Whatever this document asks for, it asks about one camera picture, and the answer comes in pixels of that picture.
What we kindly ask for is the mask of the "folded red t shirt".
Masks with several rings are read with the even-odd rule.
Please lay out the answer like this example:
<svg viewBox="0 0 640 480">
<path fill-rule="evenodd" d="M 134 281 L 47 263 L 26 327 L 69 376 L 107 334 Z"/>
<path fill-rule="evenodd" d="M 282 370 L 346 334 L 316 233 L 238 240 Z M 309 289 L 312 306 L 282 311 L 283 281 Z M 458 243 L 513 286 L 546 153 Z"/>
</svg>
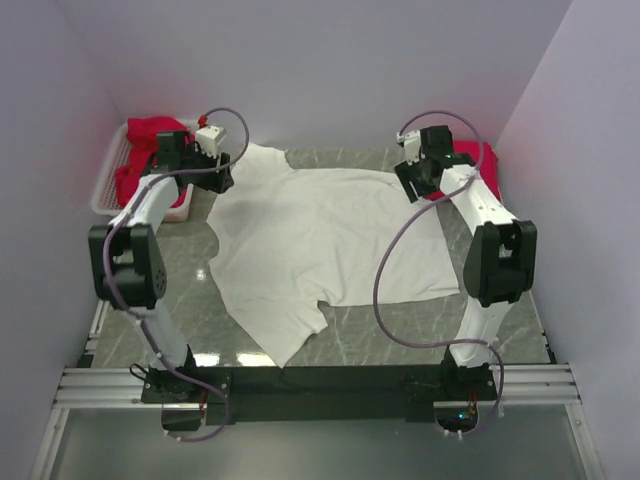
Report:
<svg viewBox="0 0 640 480">
<path fill-rule="evenodd" d="M 496 198 L 502 200 L 498 180 L 498 157 L 491 144 L 484 142 L 480 147 L 476 141 L 455 140 L 453 146 L 456 153 L 468 154 L 476 164 L 481 161 L 480 175 L 482 179 Z"/>
</svg>

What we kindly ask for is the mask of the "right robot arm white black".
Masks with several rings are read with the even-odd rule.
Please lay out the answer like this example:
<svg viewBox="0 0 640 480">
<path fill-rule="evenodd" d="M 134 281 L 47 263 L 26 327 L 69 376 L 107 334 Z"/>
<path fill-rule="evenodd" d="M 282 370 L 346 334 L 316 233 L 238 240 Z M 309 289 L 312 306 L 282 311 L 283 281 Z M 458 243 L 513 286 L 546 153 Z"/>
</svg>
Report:
<svg viewBox="0 0 640 480">
<path fill-rule="evenodd" d="M 463 266 L 468 300 L 439 374 L 444 395 L 460 399 L 489 380 L 490 350 L 504 318 L 533 284 L 537 228 L 512 214 L 482 176 L 485 146 L 472 156 L 454 146 L 446 125 L 401 130 L 394 171 L 410 202 L 452 202 L 472 240 Z"/>
</svg>

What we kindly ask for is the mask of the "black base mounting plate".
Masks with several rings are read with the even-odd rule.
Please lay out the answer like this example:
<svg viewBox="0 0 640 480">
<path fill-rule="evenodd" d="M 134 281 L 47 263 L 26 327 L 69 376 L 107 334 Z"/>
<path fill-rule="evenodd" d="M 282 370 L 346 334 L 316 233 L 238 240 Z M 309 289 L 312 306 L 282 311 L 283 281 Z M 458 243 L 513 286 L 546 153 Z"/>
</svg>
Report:
<svg viewBox="0 0 640 480">
<path fill-rule="evenodd" d="M 404 419 L 432 422 L 438 402 L 493 401 L 497 382 L 488 366 L 465 372 L 438 365 L 320 367 L 197 367 L 204 391 L 167 372 L 150 373 L 141 401 L 192 404 L 209 425 L 237 422 Z"/>
</svg>

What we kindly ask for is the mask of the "white plastic laundry basket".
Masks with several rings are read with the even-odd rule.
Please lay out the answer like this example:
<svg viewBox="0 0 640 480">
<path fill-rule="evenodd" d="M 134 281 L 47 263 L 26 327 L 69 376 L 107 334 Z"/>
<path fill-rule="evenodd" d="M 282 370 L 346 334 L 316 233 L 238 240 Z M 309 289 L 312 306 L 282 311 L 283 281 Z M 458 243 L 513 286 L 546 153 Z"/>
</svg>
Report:
<svg viewBox="0 0 640 480">
<path fill-rule="evenodd" d="M 127 123 L 123 123 L 114 133 L 109 149 L 104 158 L 98 180 L 91 198 L 91 208 L 97 215 L 115 217 L 122 208 L 117 200 L 115 178 L 116 170 L 129 163 L 132 144 L 126 138 Z M 180 205 L 170 208 L 165 223 L 180 223 L 188 220 L 194 187 L 189 186 Z"/>
</svg>

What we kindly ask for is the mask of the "red t shirt in basket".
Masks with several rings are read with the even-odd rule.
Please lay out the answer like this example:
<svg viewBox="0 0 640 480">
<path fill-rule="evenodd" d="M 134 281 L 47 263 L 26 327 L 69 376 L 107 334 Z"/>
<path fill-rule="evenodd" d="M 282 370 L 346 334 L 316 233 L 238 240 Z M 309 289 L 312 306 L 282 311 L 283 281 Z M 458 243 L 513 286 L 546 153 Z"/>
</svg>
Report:
<svg viewBox="0 0 640 480">
<path fill-rule="evenodd" d="M 124 165 L 116 169 L 114 178 L 116 199 L 120 207 L 125 207 L 136 192 L 143 171 L 152 154 L 158 149 L 157 134 L 165 131 L 184 131 L 190 141 L 194 139 L 187 127 L 173 117 L 155 116 L 127 120 L 125 137 L 130 143 L 130 151 Z"/>
</svg>

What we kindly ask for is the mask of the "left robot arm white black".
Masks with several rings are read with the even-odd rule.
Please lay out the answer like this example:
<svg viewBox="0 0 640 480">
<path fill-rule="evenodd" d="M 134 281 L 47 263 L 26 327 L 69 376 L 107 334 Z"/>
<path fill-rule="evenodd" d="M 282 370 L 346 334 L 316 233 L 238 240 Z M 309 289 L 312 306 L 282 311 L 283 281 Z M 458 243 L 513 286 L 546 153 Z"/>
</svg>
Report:
<svg viewBox="0 0 640 480">
<path fill-rule="evenodd" d="M 230 156 L 220 149 L 226 131 L 202 126 L 195 133 L 156 136 L 138 187 L 122 211 L 88 234 L 94 288 L 133 325 L 147 347 L 143 397 L 153 403 L 204 400 L 191 348 L 173 324 L 163 297 L 167 271 L 156 233 L 189 186 L 221 194 L 233 186 Z"/>
</svg>

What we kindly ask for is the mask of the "white t shirt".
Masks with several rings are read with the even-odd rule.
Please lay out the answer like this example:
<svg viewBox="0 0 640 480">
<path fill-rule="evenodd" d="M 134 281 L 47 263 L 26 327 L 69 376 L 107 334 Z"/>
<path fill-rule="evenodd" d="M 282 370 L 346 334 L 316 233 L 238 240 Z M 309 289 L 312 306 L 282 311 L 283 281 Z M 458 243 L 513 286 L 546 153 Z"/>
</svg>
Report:
<svg viewBox="0 0 640 480">
<path fill-rule="evenodd" d="M 325 329 L 320 304 L 397 304 L 459 292 L 440 220 L 397 178 L 362 169 L 295 169 L 251 145 L 207 222 L 211 275 L 229 315 L 278 366 Z"/>
</svg>

